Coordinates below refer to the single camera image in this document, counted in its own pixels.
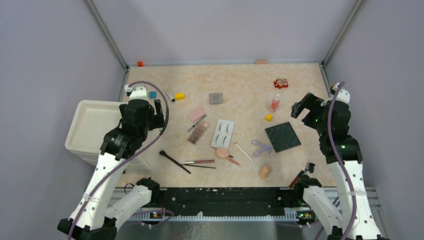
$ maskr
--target yellow block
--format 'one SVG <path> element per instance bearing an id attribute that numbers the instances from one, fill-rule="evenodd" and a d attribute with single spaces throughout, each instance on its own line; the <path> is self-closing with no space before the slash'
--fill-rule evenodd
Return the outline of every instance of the yellow block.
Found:
<path id="1" fill-rule="evenodd" d="M 271 119 L 273 119 L 273 116 L 271 114 L 266 115 L 265 118 L 268 122 L 271 122 Z"/>
<path id="2" fill-rule="evenodd" d="M 183 100 L 186 98 L 186 96 L 184 96 L 184 93 L 180 92 L 180 93 L 175 93 L 175 95 L 173 96 L 175 98 L 175 100 Z"/>

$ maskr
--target blue cube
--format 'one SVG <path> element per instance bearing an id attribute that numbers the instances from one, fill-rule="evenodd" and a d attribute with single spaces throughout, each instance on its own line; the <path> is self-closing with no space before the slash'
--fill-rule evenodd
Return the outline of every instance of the blue cube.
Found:
<path id="1" fill-rule="evenodd" d="M 157 94 L 157 92 L 151 91 L 151 92 L 148 93 L 148 97 L 151 98 L 151 99 L 155 99 L 156 98 L 156 94 Z"/>

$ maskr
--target red toy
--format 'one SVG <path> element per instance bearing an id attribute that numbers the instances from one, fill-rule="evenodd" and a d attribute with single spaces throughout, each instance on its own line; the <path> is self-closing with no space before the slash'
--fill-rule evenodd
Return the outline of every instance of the red toy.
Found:
<path id="1" fill-rule="evenodd" d="M 283 79 L 278 78 L 277 80 L 274 81 L 274 87 L 278 88 L 278 89 L 288 88 L 289 82 L 285 78 L 283 78 Z"/>

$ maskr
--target cable tie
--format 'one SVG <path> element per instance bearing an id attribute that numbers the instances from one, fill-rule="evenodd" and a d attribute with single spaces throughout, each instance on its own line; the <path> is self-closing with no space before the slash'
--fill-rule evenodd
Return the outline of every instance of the cable tie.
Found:
<path id="1" fill-rule="evenodd" d="M 342 195 L 342 196 L 366 196 L 367 191 L 346 191 L 346 192 L 339 193 L 339 195 Z"/>
<path id="2" fill-rule="evenodd" d="M 87 193 L 84 192 L 84 195 L 82 195 L 82 198 L 86 201 L 86 202 L 92 202 L 92 203 L 99 203 L 100 202 L 100 198 L 98 197 L 93 197 L 93 196 L 89 196 Z"/>

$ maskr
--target white plastic tray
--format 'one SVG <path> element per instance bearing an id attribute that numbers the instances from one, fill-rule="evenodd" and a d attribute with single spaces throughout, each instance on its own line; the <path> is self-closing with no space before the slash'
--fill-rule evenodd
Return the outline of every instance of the white plastic tray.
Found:
<path id="1" fill-rule="evenodd" d="M 82 100 L 75 111 L 72 124 L 65 141 L 65 147 L 92 165 L 97 164 L 103 137 L 116 128 L 121 119 L 119 105 L 122 102 Z M 153 168 L 137 156 L 127 170 L 137 170 L 151 174 Z"/>

